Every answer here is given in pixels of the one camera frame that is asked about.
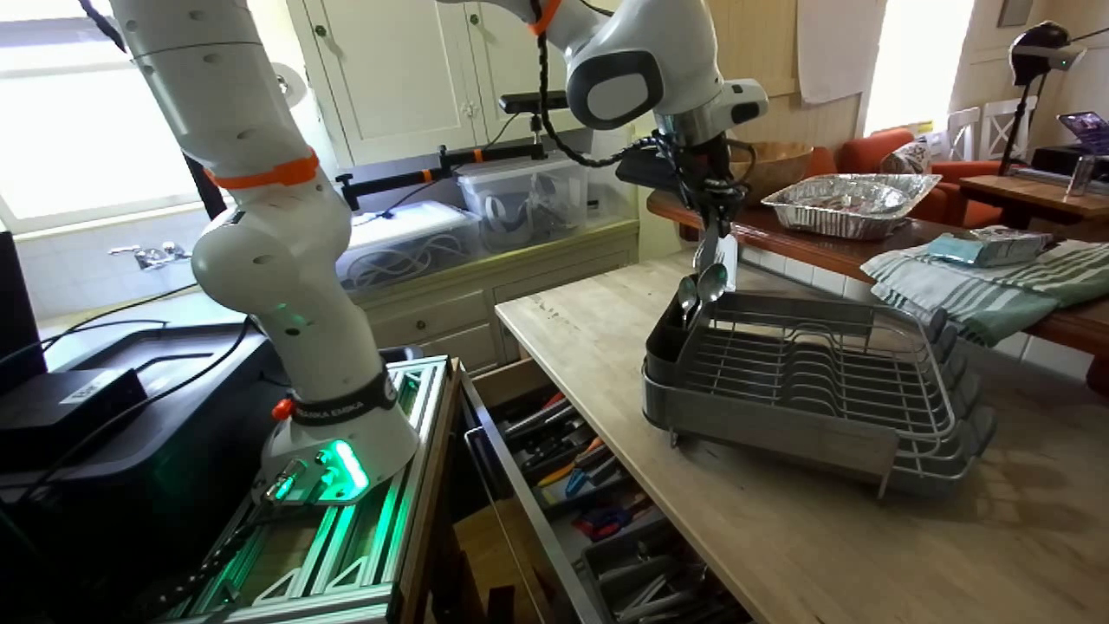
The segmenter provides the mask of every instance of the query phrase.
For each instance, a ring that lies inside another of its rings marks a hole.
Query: striped towel
[[[931,258],[925,247],[890,248],[863,264],[873,295],[928,321],[940,309],[965,337],[997,341],[1043,316],[1109,295],[1109,243],[1065,237],[1020,268],[955,268]]]

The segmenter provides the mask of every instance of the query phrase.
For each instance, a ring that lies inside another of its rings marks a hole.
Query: wooden countertop
[[[642,355],[691,258],[657,258],[500,303],[646,492],[759,620],[1109,620],[1109,402],[977,354],[997,435],[947,500],[873,500],[848,478],[697,441],[642,417]],[[808,289],[745,268],[742,289]]]
[[[1037,219],[1077,219],[1077,221],[1109,221],[1109,194],[1070,194],[1065,175],[965,175],[961,191],[967,197],[997,200],[1002,207],[1029,210]]]

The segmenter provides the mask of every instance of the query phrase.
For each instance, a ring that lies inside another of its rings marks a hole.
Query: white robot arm
[[[624,0],[613,17],[582,0],[500,3],[564,47],[582,123],[617,127],[654,109],[667,135],[708,161],[682,161],[680,175],[692,188],[727,175],[723,127],[761,114],[766,92],[720,79],[705,0]],[[265,469],[278,478],[337,459],[290,489],[352,502],[414,457],[415,432],[393,402],[363,311],[337,280],[351,210],[295,127],[243,0],[112,8],[181,150],[236,197],[195,247],[195,273],[214,300],[265,326],[290,374],[295,410]]]
[[[290,420],[265,471],[313,502],[351,502],[415,450],[373,332],[337,280],[351,207],[305,145],[243,0],[112,8],[181,150],[236,197],[199,237],[195,273],[265,326],[290,377]]]

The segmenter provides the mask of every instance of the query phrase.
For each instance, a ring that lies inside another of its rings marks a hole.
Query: dish rack
[[[646,417],[915,494],[954,492],[996,435],[967,341],[851,300],[677,298],[646,355]]]

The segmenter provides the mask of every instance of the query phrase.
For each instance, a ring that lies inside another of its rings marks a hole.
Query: cabinet
[[[533,35],[500,8],[290,0],[290,20],[343,167],[486,145],[507,121],[500,92],[536,90]],[[546,58],[563,90],[563,53]]]
[[[436,0],[295,0],[307,81],[351,161],[483,139],[469,10]]]

